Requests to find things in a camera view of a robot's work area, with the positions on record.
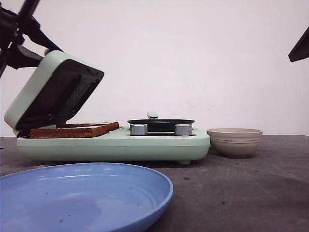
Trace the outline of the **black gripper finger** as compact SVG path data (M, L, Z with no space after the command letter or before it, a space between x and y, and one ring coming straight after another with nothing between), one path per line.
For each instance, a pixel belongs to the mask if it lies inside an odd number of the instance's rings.
M309 28L306 29L299 41L288 55L291 62L299 61L309 57Z

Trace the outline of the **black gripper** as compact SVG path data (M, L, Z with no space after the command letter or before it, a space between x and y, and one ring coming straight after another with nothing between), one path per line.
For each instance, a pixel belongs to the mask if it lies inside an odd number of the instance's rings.
M0 73L10 66L14 69L37 67L42 56L23 46L23 34L34 43L50 51L62 51L42 31L40 23L32 17L38 6L38 0L24 1L18 14L3 7L0 8Z

